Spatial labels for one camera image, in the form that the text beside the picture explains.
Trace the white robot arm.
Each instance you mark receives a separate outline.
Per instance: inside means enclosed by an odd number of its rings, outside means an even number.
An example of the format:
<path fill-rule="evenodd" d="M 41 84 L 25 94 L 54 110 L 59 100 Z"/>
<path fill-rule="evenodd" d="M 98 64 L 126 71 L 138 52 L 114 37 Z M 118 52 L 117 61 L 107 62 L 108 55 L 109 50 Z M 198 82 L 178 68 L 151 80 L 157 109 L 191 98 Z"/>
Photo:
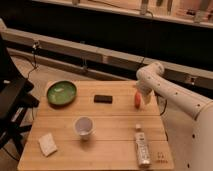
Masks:
<path fill-rule="evenodd" d="M 195 121 L 189 171 L 213 171 L 213 99 L 167 81 L 162 77 L 164 71 L 160 62 L 141 67 L 136 72 L 136 87 L 146 103 L 154 90 Z"/>

